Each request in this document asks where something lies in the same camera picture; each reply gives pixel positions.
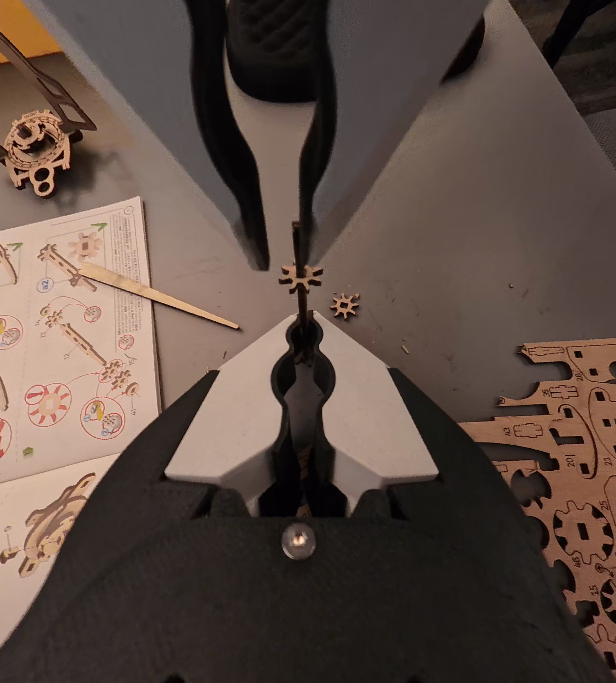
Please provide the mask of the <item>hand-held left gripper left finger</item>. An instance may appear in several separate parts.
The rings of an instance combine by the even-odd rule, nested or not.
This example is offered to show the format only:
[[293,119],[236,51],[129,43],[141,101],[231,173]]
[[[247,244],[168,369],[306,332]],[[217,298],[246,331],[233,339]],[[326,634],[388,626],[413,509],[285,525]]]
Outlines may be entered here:
[[234,489],[253,516],[295,516],[300,467],[285,395],[295,383],[296,323],[285,318],[220,367],[167,478]]

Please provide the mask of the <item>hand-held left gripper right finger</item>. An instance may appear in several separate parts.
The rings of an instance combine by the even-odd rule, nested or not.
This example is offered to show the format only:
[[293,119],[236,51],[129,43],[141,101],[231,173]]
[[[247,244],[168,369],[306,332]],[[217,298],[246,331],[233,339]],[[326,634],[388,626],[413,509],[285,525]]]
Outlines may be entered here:
[[435,480],[439,470],[389,367],[312,313],[312,377],[321,391],[309,460],[314,517],[347,517],[363,493]]

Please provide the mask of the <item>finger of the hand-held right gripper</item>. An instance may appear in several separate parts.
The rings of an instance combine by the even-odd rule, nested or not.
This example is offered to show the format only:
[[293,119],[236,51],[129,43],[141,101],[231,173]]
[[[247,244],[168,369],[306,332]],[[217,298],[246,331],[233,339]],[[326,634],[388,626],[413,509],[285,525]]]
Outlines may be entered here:
[[486,1],[316,1],[298,261],[330,249],[483,17]]
[[201,210],[269,269],[259,170],[226,82],[226,1],[25,1],[112,106],[150,129]]

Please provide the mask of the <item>thin wooden axle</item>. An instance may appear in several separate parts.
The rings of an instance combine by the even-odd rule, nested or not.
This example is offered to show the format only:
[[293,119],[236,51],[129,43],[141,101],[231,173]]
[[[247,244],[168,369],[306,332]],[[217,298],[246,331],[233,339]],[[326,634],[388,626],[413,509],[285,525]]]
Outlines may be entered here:
[[[305,276],[305,263],[301,255],[301,224],[299,221],[293,221],[291,227],[296,277],[302,279]],[[300,351],[296,352],[295,359],[297,362],[304,363],[307,367],[312,367],[313,349],[309,335],[308,292],[304,284],[299,283],[295,293],[298,301],[298,320],[300,326]]]

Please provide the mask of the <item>partly built wooden model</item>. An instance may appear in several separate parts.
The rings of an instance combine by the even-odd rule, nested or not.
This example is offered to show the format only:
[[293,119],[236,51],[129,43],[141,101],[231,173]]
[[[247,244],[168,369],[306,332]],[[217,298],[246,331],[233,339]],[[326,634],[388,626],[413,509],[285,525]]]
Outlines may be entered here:
[[70,168],[73,143],[97,126],[58,81],[32,64],[1,31],[0,53],[51,106],[13,121],[0,144],[0,163],[17,189],[30,182],[37,196],[49,197],[55,192],[55,171]]

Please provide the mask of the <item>laser-cut wooden parts sheet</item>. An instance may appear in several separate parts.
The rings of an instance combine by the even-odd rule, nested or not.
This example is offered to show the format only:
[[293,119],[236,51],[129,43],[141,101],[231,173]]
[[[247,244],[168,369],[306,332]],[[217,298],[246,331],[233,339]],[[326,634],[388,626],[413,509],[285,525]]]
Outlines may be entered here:
[[544,413],[460,426],[478,444],[548,457],[550,470],[535,459],[493,464],[536,520],[568,608],[616,678],[616,338],[529,343],[521,353],[532,363],[563,363],[570,376],[498,405]]

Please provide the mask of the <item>thin pointed wooden stick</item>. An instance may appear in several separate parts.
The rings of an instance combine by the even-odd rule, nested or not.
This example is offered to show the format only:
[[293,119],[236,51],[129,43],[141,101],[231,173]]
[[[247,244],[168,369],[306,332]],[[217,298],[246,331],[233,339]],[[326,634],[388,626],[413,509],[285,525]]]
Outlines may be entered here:
[[178,300],[170,295],[166,295],[158,290],[145,286],[132,279],[126,278],[113,271],[104,269],[96,264],[86,263],[80,268],[79,272],[83,277],[128,292],[132,295],[141,296],[142,298],[149,299],[150,301],[193,314],[199,318],[215,322],[234,330],[241,329],[238,324],[232,321],[221,318],[220,316],[207,312],[192,304],[185,303],[184,301]]

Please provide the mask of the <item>printed instruction booklet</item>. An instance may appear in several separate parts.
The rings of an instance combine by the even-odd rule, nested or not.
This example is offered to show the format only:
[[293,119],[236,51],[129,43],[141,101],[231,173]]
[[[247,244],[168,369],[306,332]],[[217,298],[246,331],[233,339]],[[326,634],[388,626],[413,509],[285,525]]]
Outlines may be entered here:
[[140,197],[0,231],[0,647],[116,457],[159,414]]

